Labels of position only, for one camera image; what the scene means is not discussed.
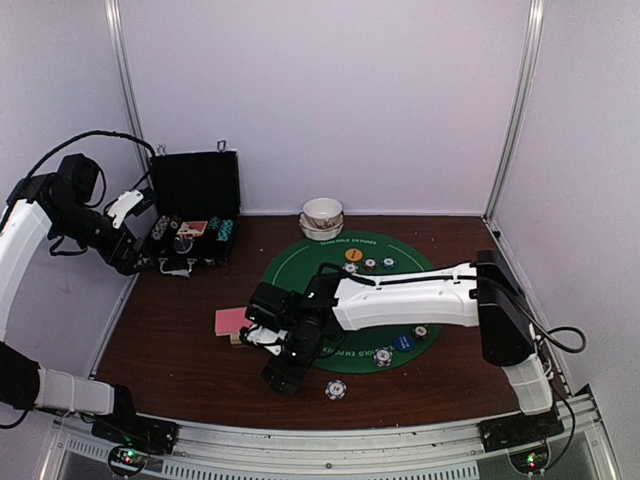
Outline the light blue chip stack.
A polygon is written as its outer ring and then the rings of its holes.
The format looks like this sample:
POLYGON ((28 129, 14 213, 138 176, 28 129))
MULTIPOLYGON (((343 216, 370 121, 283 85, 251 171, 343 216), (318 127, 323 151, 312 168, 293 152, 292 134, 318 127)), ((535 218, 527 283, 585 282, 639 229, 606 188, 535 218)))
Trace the light blue chip stack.
POLYGON ((341 380, 330 381, 326 385, 324 393, 332 401, 341 400, 346 396, 347 385, 341 380))

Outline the pink playing card deck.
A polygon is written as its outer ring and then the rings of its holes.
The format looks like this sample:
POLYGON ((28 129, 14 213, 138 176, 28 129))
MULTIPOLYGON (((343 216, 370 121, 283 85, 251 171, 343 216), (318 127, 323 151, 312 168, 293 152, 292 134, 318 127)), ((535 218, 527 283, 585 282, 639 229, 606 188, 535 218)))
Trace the pink playing card deck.
POLYGON ((249 327, 252 322, 245 317, 246 308, 231 308, 217 310, 215 312, 215 335, 230 336, 234 333, 239 333, 243 327, 249 327))

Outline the blue round dealer button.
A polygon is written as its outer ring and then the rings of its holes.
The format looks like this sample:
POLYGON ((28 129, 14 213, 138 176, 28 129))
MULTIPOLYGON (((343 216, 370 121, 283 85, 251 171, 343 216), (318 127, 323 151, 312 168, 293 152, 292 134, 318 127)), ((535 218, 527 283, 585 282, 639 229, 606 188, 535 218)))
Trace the blue round dealer button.
POLYGON ((394 348, 399 352, 409 352, 415 348, 415 340, 407 334, 397 335, 394 338, 394 348))

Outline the orange round button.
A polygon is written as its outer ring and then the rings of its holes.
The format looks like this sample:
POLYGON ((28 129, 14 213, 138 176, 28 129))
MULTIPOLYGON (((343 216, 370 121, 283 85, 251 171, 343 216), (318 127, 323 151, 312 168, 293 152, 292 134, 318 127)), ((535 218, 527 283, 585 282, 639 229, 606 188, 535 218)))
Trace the orange round button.
POLYGON ((363 257, 363 252, 357 248, 350 248, 345 251, 345 258, 349 262, 359 262, 363 259, 363 257))

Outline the dark chips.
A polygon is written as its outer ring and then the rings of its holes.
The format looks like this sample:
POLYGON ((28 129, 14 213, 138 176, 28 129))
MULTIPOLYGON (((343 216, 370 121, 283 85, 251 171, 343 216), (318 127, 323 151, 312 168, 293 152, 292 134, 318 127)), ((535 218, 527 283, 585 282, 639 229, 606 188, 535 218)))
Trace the dark chips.
POLYGON ((385 257, 382 259, 382 265, 386 269, 392 269, 396 266, 396 260, 392 257, 385 257))

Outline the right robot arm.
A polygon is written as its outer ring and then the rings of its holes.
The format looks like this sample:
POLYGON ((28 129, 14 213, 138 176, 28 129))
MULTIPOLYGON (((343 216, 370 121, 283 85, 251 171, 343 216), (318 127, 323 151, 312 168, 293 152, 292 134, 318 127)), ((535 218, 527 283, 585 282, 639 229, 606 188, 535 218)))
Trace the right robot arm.
POLYGON ((484 360, 504 371, 516 395, 520 413, 512 430, 526 442, 551 424, 554 394, 542 342, 573 354, 586 348, 561 343, 539 324, 494 250, 445 269, 382 276, 323 264, 302 292, 260 283, 247 317, 254 324, 248 342, 271 355, 262 377, 282 395, 298 392, 326 341, 349 332, 394 325, 478 327, 484 360))

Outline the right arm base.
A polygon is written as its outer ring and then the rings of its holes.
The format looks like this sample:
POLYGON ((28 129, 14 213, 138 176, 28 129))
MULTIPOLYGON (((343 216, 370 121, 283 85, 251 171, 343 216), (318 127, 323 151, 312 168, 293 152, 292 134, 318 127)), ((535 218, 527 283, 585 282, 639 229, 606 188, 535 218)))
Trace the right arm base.
POLYGON ((484 420, 478 428, 486 453, 506 450, 512 468, 527 476, 541 474, 550 466, 549 439, 564 432, 563 422, 550 412, 484 420))

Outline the clear dealer puck in case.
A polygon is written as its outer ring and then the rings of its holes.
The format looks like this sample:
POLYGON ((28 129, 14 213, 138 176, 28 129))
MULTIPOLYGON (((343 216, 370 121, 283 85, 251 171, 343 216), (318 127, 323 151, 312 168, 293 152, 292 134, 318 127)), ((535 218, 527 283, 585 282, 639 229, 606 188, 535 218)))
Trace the clear dealer puck in case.
POLYGON ((190 237, 177 236, 174 238, 173 248, 177 254, 184 255, 193 248, 194 240, 190 237))

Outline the cards in case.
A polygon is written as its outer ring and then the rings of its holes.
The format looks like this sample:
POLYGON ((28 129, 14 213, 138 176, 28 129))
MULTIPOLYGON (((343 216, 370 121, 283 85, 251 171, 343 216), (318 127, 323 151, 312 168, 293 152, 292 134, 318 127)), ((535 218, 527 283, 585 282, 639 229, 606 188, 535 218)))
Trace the cards in case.
POLYGON ((176 235, 183 237, 199 237, 207 230, 207 221, 187 221, 178 228, 176 235))

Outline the black poker chip case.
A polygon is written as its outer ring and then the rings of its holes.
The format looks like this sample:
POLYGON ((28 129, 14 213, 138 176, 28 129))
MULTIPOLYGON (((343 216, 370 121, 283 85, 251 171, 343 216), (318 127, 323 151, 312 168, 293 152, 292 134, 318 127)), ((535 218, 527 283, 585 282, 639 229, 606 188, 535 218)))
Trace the black poker chip case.
POLYGON ((156 194, 158 218, 146 245, 164 275, 188 277, 196 265, 224 266, 228 263, 238 230, 241 210, 239 155, 220 141, 215 151, 158 155, 151 161, 151 180, 156 194), (233 219, 235 228, 227 243, 216 241, 223 219, 233 219), (173 248, 183 222, 207 221, 206 232, 194 240, 184 255, 173 248))

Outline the teal chip stack in case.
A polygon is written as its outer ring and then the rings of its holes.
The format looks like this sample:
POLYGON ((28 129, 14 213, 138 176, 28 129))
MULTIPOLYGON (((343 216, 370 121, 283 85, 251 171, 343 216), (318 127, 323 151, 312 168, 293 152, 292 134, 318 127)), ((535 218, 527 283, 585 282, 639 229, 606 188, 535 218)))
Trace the teal chip stack in case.
POLYGON ((216 231, 216 241, 221 243, 229 242, 233 236, 234 228, 235 221, 233 219, 221 220, 216 231))

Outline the white ceramic bowl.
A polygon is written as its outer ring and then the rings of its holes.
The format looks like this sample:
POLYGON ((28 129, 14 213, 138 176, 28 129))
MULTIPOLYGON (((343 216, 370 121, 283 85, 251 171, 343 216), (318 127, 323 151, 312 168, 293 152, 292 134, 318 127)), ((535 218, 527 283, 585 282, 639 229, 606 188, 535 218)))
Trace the white ceramic bowl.
POLYGON ((343 205, 333 198, 313 198, 303 205, 302 213, 311 223, 325 227, 335 224, 340 219, 343 205))
POLYGON ((299 215, 298 221, 299 227, 304 236, 313 241, 328 241, 336 238, 343 230, 344 218, 340 219, 340 222, 336 225, 327 228, 318 228, 310 223, 310 220, 304 213, 299 215))

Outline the upper white ceramic bowl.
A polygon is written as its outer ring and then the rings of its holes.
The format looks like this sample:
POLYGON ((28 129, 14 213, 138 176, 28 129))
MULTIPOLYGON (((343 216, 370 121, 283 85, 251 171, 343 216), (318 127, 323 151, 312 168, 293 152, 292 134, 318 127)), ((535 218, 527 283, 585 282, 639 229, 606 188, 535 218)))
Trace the upper white ceramic bowl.
POLYGON ((343 205, 333 198, 313 198, 303 205, 302 213, 311 223, 325 227, 335 224, 340 219, 343 205))

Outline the left aluminium post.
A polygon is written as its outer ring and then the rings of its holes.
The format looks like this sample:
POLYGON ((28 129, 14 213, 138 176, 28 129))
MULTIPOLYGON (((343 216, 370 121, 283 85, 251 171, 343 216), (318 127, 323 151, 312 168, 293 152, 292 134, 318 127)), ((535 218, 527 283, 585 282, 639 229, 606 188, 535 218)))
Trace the left aluminium post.
POLYGON ((144 134, 129 68, 120 2, 118 0, 105 0, 104 6, 107 29, 114 52, 129 129, 134 136, 142 139, 144 134))

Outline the aluminium front rail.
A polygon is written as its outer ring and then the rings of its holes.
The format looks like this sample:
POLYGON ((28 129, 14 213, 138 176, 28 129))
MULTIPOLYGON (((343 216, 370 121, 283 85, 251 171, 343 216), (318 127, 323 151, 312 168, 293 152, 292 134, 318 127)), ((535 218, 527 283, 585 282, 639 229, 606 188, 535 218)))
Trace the aluminium front rail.
MULTIPOLYGON (((593 396, 557 405, 564 433, 549 447, 545 479, 618 479, 593 396)), ((153 456, 138 479, 521 479, 522 447, 489 451, 480 420, 414 427, 295 431, 183 422, 172 454, 153 456)))

